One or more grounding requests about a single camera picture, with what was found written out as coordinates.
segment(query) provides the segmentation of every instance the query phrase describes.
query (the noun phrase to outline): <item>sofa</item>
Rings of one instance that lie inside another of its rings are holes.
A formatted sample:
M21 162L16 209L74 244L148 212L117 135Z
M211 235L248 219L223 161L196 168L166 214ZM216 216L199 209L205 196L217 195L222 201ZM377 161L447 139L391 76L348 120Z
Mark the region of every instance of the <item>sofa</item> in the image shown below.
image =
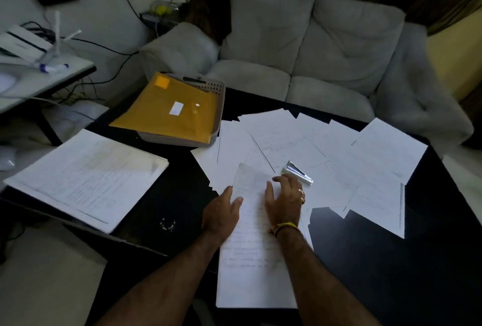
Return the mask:
M357 0L230 0L219 46L180 23L140 49L155 72L227 87L426 137L443 156L473 133L426 54L424 26L393 6Z

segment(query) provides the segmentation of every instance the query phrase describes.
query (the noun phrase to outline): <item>white label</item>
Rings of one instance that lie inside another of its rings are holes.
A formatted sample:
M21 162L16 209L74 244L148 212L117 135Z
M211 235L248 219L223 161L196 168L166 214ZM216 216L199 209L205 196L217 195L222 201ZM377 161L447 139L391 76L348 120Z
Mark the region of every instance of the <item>white label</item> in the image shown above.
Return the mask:
M180 103L180 102L178 102L178 101L175 101L175 102L174 102L174 105L173 105L172 108L171 108L171 111L169 112L169 114L171 114L171 115L179 115L179 114L181 114L182 107L184 107L184 104L183 104L183 103Z

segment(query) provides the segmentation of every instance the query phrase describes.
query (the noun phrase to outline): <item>sofa back cushion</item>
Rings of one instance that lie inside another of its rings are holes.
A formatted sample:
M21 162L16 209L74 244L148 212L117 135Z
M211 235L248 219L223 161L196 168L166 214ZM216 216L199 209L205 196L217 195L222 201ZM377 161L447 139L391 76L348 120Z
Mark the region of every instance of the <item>sofa back cushion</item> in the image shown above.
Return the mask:
M369 96L390 62L404 20L405 13L393 6L316 0L292 74Z
M315 0L231 0L231 34L221 59L292 73Z

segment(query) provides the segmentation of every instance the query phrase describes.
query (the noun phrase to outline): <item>red and yellow thread bracelet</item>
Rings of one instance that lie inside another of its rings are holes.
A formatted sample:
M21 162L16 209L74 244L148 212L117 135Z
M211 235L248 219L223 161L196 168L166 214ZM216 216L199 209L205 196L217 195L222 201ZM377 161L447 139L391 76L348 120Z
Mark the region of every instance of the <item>red and yellow thread bracelet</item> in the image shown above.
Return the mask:
M276 226L271 227L271 228L268 230L268 233L274 235L274 237L277 237L277 236L278 236L278 232L279 232L281 229L286 228L286 227L292 227L292 228L296 229L297 231L299 231L298 226L295 225L294 223L285 222L285 223L280 223L280 224L277 224Z

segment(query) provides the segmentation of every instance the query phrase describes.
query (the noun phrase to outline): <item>gray basket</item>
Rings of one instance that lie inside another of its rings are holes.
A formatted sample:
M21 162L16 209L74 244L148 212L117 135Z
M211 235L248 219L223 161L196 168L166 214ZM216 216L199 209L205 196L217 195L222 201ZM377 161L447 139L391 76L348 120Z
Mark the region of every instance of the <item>gray basket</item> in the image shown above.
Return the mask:
M137 133L139 134L142 140L145 140L147 142L152 142L152 143L162 143L165 145L189 146L189 147L211 146L216 141L216 137L219 132L219 128L221 126L221 117L223 116L226 86L221 81L217 81L213 79L202 78L202 79L193 81L193 79L182 77L174 73L166 73L166 75L176 80L182 81L185 84L194 86L199 90L206 91L206 92L212 91L213 93L218 95L216 114L214 115L213 133L211 134L211 140L209 141L209 143L203 143L203 142L196 142L191 140L184 140L176 137L157 135L155 133L147 133L147 132L139 132L139 131L137 131Z

